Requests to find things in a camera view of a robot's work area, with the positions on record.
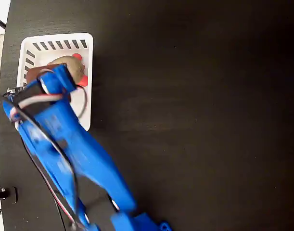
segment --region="black clamp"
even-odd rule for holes
[[[15,187],[10,188],[3,188],[0,187],[0,201],[1,200],[11,200],[12,204],[15,204],[17,202],[17,190]]]

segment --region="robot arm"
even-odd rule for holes
[[[18,132],[28,150],[39,159],[60,194],[76,212],[75,216],[85,230],[96,231],[98,227],[89,224],[81,200],[78,199],[76,205],[72,170],[77,176],[87,177],[104,188],[117,204],[119,211],[111,217],[116,231],[171,231],[166,223],[157,226],[147,214],[134,218],[128,215],[128,212],[136,208],[136,202],[128,186],[108,153],[82,128],[67,97],[60,97],[74,90],[76,85],[66,66],[58,65],[51,72],[46,72],[30,82],[20,93],[10,96],[10,100],[18,105],[23,104],[23,101],[26,104],[30,97],[47,93],[55,99],[52,102],[30,103],[23,106],[24,111],[33,116],[58,143],[66,158],[56,151],[52,142],[39,131],[39,128],[29,120],[20,118],[19,113],[13,112],[13,107],[8,102],[4,102],[4,110],[10,120],[17,121]]]

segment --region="table surface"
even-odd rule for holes
[[[294,230],[294,3],[285,2],[12,1],[0,93],[16,84],[25,37],[88,32],[90,133],[141,211],[176,231]],[[2,205],[5,231],[62,230],[2,110],[0,185],[19,194]]]

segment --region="red object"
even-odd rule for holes
[[[83,87],[88,85],[88,76],[84,75],[83,78],[81,79],[81,81],[78,83],[78,85],[81,85]]]
[[[80,61],[83,60],[83,57],[81,57],[81,55],[78,54],[78,53],[72,54],[72,56],[75,57],[75,58],[78,58]]]

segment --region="plastic basket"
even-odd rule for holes
[[[85,87],[88,95],[87,108],[79,119],[85,130],[90,128],[91,89],[92,89],[92,56],[93,37],[88,33],[59,34],[27,37],[22,41],[18,63],[17,86],[26,84],[26,74],[30,68],[47,65],[49,62],[64,55],[79,53],[85,65],[85,75],[88,85]],[[84,104],[84,93],[76,90],[71,93],[71,106],[78,115]]]

